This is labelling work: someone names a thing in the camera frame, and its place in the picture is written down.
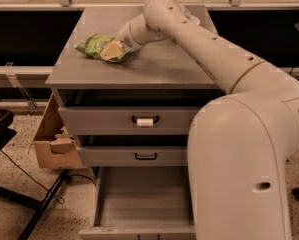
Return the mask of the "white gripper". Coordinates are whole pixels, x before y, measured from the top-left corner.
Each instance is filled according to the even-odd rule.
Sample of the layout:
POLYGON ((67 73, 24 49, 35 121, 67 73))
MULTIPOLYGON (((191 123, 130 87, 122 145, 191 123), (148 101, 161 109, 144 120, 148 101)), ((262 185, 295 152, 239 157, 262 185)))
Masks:
POLYGON ((139 49, 138 43, 134 40, 128 27, 121 28, 116 35, 115 41, 112 41, 100 53, 100 57, 105 60, 113 60, 122 57, 126 50, 134 52, 139 49))

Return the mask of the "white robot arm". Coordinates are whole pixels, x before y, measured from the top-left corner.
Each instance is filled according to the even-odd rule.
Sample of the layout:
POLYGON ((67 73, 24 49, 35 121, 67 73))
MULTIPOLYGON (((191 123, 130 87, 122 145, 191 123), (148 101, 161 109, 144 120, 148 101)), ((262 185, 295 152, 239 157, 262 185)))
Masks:
POLYGON ((299 81, 197 25, 173 0, 147 0, 102 52, 168 37, 224 91, 194 117, 188 174, 197 240, 292 240, 285 164, 299 150, 299 81))

